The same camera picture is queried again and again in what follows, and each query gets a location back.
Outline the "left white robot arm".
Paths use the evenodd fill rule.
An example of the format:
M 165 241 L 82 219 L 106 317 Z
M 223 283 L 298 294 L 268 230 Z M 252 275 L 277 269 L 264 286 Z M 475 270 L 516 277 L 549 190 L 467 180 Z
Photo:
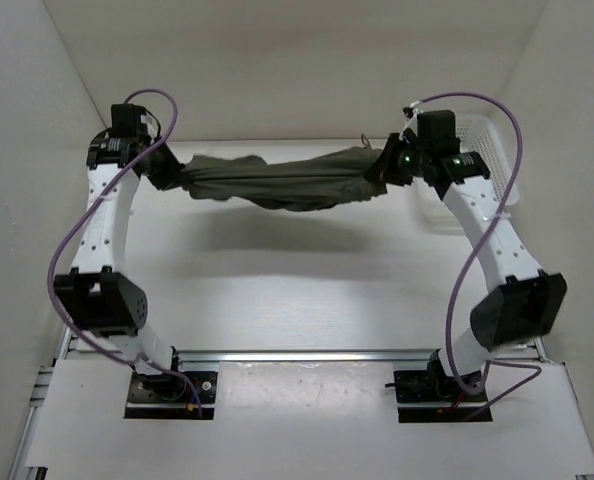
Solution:
M 64 323 L 85 344 L 129 367 L 142 386 L 172 402 L 188 394 L 175 348 L 148 325 L 145 291 L 126 274 L 129 217 L 142 163 L 158 150 L 161 136 L 151 130 L 111 127 L 90 142 L 86 159 L 88 204 L 83 217 L 61 241 L 55 257 L 79 242 L 71 266 L 49 263 L 48 292 Z

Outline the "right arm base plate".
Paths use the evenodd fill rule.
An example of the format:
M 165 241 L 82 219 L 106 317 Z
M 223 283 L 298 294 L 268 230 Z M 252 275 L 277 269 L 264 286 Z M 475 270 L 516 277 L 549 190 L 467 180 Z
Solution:
M 433 384 L 426 370 L 395 370 L 385 384 L 395 392 L 401 424 L 486 423 L 493 416 L 485 391 L 466 394 L 452 380 L 446 386 Z

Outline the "olive green shorts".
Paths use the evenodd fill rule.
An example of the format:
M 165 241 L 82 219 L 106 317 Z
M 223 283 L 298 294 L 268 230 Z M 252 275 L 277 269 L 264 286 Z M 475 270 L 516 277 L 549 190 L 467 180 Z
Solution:
M 388 193 L 384 180 L 366 176 L 380 156 L 379 149 L 359 146 L 275 164 L 257 155 L 195 155 L 182 168 L 179 185 L 194 200 L 237 198 L 266 210 L 327 210 Z

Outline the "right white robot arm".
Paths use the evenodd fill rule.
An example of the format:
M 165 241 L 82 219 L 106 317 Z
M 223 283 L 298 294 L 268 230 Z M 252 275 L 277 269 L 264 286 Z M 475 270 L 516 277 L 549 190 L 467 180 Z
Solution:
M 477 396 L 501 351 L 551 333 L 567 282 L 562 274 L 547 272 L 527 250 L 485 160 L 464 149 L 455 134 L 392 134 L 384 149 L 363 146 L 360 151 L 368 157 L 363 174 L 371 185 L 406 186 L 423 179 L 471 244 L 446 308 L 444 345 L 431 355 L 417 385 L 441 400 Z M 457 297 L 473 265 L 483 272 L 486 295 L 472 308 L 468 328 L 455 336 Z

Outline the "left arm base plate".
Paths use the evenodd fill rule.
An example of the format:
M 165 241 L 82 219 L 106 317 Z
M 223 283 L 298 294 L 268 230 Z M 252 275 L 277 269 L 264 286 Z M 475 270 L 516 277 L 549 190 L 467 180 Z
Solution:
M 169 374 L 133 374 L 128 387 L 124 417 L 139 420 L 211 421 L 216 410 L 218 372 L 183 371 Z

